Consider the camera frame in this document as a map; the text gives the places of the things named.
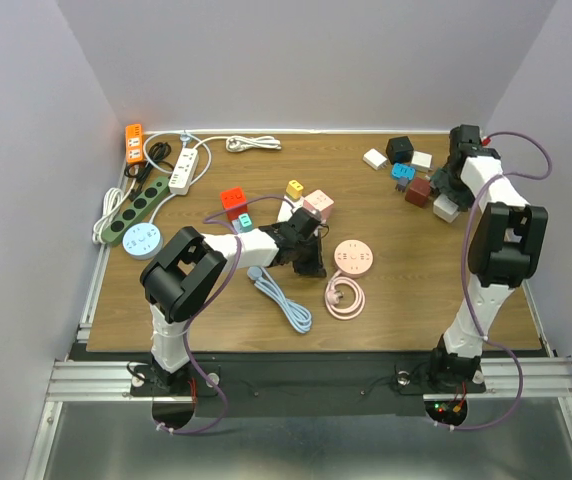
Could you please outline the white cube socket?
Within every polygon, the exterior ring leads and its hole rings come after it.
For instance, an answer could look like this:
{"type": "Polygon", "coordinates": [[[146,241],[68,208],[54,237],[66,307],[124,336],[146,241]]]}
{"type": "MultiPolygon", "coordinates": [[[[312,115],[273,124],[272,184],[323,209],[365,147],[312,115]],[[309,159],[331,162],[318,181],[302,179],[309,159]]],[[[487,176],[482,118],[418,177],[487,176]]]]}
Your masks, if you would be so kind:
{"type": "Polygon", "coordinates": [[[440,194],[433,201],[433,214],[446,223],[452,223],[460,215],[460,210],[446,194],[440,194]]]}

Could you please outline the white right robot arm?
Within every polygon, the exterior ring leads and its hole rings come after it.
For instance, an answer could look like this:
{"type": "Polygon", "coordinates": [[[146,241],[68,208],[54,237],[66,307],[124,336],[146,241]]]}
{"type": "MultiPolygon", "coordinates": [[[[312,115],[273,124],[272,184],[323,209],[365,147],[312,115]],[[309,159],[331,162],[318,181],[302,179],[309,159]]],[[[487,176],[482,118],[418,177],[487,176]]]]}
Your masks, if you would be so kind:
{"type": "Polygon", "coordinates": [[[447,222],[470,217],[462,244],[464,299],[426,366],[438,390],[481,383],[481,355],[503,303],[538,266],[548,212],[517,192],[500,154],[479,127],[462,124],[449,133],[449,154],[430,179],[434,213],[447,222]]]}

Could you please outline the light blue power strip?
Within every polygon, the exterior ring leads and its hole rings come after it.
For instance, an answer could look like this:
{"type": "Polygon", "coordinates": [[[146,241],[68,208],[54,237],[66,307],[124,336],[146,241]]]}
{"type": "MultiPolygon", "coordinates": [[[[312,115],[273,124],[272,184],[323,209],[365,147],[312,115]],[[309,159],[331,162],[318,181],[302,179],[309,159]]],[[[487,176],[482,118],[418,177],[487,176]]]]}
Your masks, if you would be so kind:
{"type": "Polygon", "coordinates": [[[245,221],[241,217],[234,219],[232,225],[238,234],[246,231],[245,221]]]}

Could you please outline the white triangular power strip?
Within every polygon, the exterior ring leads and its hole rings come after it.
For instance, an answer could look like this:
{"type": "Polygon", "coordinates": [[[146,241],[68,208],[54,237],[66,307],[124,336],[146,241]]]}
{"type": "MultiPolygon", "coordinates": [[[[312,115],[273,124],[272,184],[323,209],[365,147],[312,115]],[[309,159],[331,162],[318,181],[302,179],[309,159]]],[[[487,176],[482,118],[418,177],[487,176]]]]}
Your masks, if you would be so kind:
{"type": "Polygon", "coordinates": [[[301,200],[294,200],[288,195],[284,195],[277,215],[277,221],[278,222],[288,221],[292,217],[293,213],[298,208],[301,207],[301,205],[302,205],[301,200]]]}

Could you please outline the red cube socket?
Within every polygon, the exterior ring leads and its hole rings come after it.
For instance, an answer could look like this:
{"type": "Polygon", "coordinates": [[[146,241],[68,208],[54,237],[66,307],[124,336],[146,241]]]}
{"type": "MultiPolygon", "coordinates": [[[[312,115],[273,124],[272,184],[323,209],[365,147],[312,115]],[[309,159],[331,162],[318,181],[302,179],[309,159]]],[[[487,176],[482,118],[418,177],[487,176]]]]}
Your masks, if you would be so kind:
{"type": "Polygon", "coordinates": [[[239,186],[222,191],[220,200],[230,222],[237,220],[240,215],[248,212],[245,193],[239,186]]]}

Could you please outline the round pink socket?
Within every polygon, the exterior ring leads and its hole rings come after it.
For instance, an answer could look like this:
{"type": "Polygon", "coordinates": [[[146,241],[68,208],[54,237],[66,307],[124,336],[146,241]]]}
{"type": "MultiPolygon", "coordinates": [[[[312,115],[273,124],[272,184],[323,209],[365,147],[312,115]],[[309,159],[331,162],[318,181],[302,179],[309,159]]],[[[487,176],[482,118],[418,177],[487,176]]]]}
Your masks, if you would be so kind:
{"type": "Polygon", "coordinates": [[[364,276],[373,265],[373,253],[370,247],[355,239],[342,241],[333,253],[337,270],[344,276],[359,278],[364,276]]]}

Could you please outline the pink cube socket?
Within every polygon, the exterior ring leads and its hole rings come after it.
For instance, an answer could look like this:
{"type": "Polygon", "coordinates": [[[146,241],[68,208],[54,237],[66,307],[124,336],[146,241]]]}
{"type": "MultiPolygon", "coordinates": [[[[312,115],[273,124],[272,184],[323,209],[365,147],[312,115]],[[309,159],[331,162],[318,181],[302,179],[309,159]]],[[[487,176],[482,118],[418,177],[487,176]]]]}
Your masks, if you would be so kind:
{"type": "Polygon", "coordinates": [[[317,211],[320,214],[321,221],[323,223],[328,221],[334,204],[334,200],[320,189],[317,189],[305,196],[303,201],[303,207],[311,212],[317,211]]]}

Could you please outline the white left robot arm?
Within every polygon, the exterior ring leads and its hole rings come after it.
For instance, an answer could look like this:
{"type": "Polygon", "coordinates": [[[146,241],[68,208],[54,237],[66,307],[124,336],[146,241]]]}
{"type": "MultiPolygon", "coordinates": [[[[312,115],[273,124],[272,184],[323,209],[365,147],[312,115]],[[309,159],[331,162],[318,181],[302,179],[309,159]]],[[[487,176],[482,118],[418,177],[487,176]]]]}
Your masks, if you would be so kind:
{"type": "Polygon", "coordinates": [[[244,233],[210,235],[191,226],[180,229],[140,276],[152,313],[151,368],[157,386],[168,394],[187,386],[187,322],[208,304],[222,274],[291,264],[300,276],[325,277],[317,235],[321,226],[318,211],[299,207],[285,221],[244,233]]]}

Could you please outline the yellow small plug adapter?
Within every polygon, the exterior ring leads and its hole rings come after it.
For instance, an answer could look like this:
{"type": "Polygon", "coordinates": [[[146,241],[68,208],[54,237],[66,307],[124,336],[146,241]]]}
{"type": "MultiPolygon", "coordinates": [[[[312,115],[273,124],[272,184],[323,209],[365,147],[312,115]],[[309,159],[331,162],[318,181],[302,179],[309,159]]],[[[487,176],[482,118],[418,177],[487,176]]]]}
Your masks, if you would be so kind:
{"type": "Polygon", "coordinates": [[[304,187],[297,180],[290,180],[286,187],[286,195],[292,200],[299,200],[302,197],[304,187]]]}

